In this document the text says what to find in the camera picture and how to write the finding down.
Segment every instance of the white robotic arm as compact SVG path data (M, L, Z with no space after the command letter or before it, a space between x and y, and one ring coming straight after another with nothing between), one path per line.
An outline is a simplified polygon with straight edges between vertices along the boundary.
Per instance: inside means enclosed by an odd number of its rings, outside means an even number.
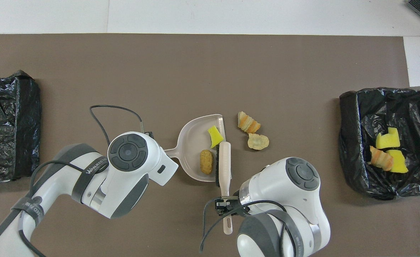
M124 133L112 141L108 158L84 143L63 148L0 225L0 256L34 256L25 244L56 198L68 194L107 218L128 213L138 202L151 178L166 184L177 170L164 150L143 133Z
M244 182L234 197L216 200L215 208L223 217L245 217L237 236L241 257L307 257L330 239L320 185L309 162L285 158Z

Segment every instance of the trash bag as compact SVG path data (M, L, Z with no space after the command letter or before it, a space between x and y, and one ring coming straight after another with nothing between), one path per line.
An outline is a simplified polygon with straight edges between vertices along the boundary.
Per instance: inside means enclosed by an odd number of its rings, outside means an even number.
M31 176L39 164L40 89L22 70L0 78L0 182Z
M340 163L347 184L378 200L420 195L420 87L368 88L340 96ZM399 132L407 173L368 164L370 146L388 127Z

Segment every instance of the white floor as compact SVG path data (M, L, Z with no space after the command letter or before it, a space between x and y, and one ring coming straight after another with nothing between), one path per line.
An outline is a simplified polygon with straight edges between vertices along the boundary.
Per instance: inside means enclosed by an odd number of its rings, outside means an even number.
M405 36L420 86L420 17L406 0L0 0L0 34Z

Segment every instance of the brush handle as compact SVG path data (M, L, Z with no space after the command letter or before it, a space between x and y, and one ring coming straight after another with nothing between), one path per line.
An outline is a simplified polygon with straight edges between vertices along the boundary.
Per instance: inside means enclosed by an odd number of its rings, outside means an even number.
M219 186L221 187L221 196L229 196L229 187L231 186L231 144L221 142L219 144ZM223 219L224 233L232 234L232 217Z

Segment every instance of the brown mat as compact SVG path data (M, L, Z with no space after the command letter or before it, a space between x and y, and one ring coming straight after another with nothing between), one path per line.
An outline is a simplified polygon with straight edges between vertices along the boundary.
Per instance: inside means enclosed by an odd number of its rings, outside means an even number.
M338 157L338 96L365 87L408 87L401 37L48 34L0 35L0 77L22 69L42 89L40 157L84 142L106 143L88 108L134 109L163 148L175 146L182 126L222 114L232 143L231 192L265 165L288 156L311 162L322 179L321 200L332 229L314 256L420 255L420 197L380 202L346 184ZM257 119L270 146L254 152L236 114ZM111 138L139 130L135 117L96 110ZM28 179L0 184L0 223L22 197ZM109 220L64 196L32 236L47 256L237 256L234 234L219 225L202 255L202 209L220 194L213 183L179 168L154 182L126 216ZM209 212L210 221L216 214Z

